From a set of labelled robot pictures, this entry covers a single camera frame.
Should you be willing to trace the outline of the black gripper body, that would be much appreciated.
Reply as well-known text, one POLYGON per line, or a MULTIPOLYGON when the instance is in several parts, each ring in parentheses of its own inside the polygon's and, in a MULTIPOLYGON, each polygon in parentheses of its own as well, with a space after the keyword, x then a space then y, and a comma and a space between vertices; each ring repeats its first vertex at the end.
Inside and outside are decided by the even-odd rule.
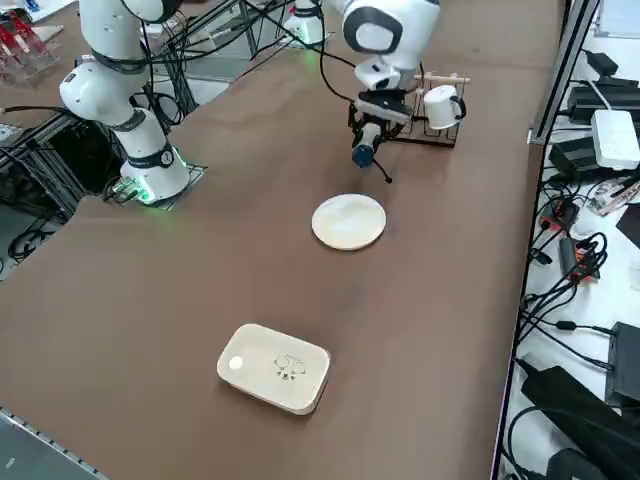
POLYGON ((406 103, 407 92, 401 89, 366 90, 354 100, 354 106, 362 113, 399 124, 411 121, 413 110, 406 103))

